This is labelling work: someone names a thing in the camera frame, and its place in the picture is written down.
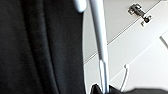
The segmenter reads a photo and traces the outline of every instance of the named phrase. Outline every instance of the black fabric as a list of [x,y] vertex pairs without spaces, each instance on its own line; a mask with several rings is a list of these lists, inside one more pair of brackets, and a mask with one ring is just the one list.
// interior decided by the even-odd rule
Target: black fabric
[[[128,92],[120,92],[116,88],[109,86],[110,93],[108,94],[168,94],[168,91],[162,90],[162,89],[145,89],[145,88],[139,88],[139,89],[133,89]],[[90,94],[103,94],[97,84],[93,85],[91,88]]]
[[85,94],[71,0],[0,1],[0,94]]

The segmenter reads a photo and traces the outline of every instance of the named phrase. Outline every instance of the white surface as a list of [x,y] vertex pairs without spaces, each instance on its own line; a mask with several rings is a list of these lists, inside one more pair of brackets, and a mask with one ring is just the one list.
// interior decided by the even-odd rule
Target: white surface
[[[158,1],[159,0],[104,0],[108,42],[138,18],[137,16],[128,13],[129,6],[134,3],[139,3],[144,12],[146,12]],[[84,61],[88,60],[88,58],[97,51],[93,21],[88,0],[87,5],[87,9],[84,12],[83,22]]]
[[[125,91],[134,88],[158,88],[168,90],[168,50],[161,40],[154,41],[130,64]],[[120,71],[110,84],[120,89],[125,70]]]
[[[108,45],[110,79],[116,76],[116,74],[123,69],[125,64],[136,60],[137,56],[139,56],[153,41],[158,39],[166,30],[168,30],[167,3],[160,2],[149,11],[148,14],[153,16],[153,20],[146,27],[140,25],[142,19],[139,19]],[[94,83],[100,85],[97,55],[84,64],[84,73],[86,91],[89,94],[91,85]]]

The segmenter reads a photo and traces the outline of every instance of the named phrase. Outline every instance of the metal hinge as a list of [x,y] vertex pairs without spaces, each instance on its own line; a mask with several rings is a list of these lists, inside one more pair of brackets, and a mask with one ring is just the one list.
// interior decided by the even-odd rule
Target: metal hinge
[[152,19],[152,16],[146,16],[145,13],[141,10],[141,6],[139,4],[133,4],[129,7],[128,12],[133,15],[136,14],[137,16],[141,16],[144,21],[141,22],[142,26],[145,26],[145,24],[149,23]]

